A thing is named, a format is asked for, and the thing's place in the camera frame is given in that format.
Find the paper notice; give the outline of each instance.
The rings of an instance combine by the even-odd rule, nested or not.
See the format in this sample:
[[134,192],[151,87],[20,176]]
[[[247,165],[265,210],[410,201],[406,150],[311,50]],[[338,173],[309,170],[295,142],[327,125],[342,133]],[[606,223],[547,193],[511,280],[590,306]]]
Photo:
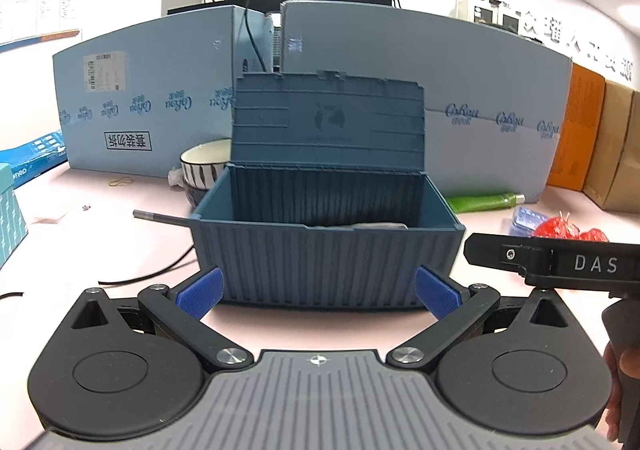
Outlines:
[[60,31],[77,30],[80,26],[80,0],[60,0]]
[[36,35],[37,0],[14,0],[12,39],[25,39]]
[[0,0],[0,44],[11,40],[12,10],[14,10],[13,0]]
[[36,29],[38,35],[60,30],[60,0],[38,0]]
[[125,52],[87,55],[84,60],[84,91],[124,91],[129,77]]

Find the metal bolt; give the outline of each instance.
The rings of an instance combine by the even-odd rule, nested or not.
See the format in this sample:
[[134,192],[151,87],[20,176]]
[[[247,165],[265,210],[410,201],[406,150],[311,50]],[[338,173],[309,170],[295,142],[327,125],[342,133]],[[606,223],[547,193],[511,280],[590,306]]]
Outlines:
[[399,347],[391,353],[391,357],[401,364],[415,364],[424,358],[424,353],[417,347]]
[[221,349],[218,351],[218,354],[216,354],[218,361],[227,365],[241,364],[248,357],[249,355],[246,351],[243,351],[238,347],[227,347],[225,349]]

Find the storage box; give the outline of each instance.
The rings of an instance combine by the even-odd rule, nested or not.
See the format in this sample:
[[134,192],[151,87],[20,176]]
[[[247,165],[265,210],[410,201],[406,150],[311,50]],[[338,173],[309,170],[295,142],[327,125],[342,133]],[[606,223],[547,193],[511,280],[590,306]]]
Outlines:
[[62,132],[56,131],[36,140],[0,151],[0,163],[8,163],[14,173],[14,188],[24,185],[49,169],[66,161]]
[[604,87],[602,75],[574,64],[560,140],[547,185],[582,190],[598,133]]
[[337,69],[424,87],[425,170],[447,197],[545,188],[571,60],[509,32],[343,2],[282,7],[283,72]]
[[[53,56],[69,165],[166,177],[190,147],[231,135],[234,81],[260,64],[244,8],[204,8],[85,40]],[[249,11],[271,70],[271,18]]]
[[640,94],[607,82],[584,193],[603,210],[640,213]]
[[[464,233],[422,172],[422,107],[415,82],[239,80],[232,162],[190,218],[200,267],[225,274],[223,300],[419,307],[417,267],[448,275]],[[408,228],[353,226],[379,222]]]
[[0,163],[0,268],[27,235],[13,184],[11,167]]

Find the teal striped box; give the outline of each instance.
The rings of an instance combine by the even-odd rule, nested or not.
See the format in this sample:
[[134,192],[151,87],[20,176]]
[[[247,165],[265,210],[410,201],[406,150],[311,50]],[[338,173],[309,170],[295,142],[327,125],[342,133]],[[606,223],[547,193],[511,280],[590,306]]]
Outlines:
[[14,193],[11,167],[0,163],[0,268],[27,235],[27,225]]

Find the pink table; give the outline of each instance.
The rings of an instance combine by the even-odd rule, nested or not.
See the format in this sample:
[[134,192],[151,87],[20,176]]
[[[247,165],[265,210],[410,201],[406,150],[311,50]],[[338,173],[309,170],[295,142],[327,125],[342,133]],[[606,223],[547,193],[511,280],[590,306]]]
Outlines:
[[[119,281],[156,271],[191,244],[188,229],[136,220],[134,208],[169,215],[190,212],[184,193],[164,179],[133,177],[128,186],[109,186],[120,178],[62,165],[17,190],[30,233],[0,270],[0,294],[24,296],[0,302],[0,448],[20,450],[42,430],[29,401],[31,366],[69,307],[97,281]],[[90,205],[84,211],[82,207]],[[640,243],[640,218],[602,212],[580,193],[548,188],[533,208],[544,213],[570,211],[583,229],[598,226],[612,241]],[[466,214],[469,233],[506,233],[512,211]],[[172,273],[108,290],[133,297],[153,283],[173,286],[198,271],[195,255]],[[452,277],[461,284],[482,282],[504,295],[525,296],[520,277],[470,268],[460,255]],[[607,335],[600,312],[612,301],[606,293],[560,292],[602,351]],[[434,321],[430,313],[322,313],[217,306],[203,322],[247,347],[340,350],[376,348],[382,358],[400,342]]]

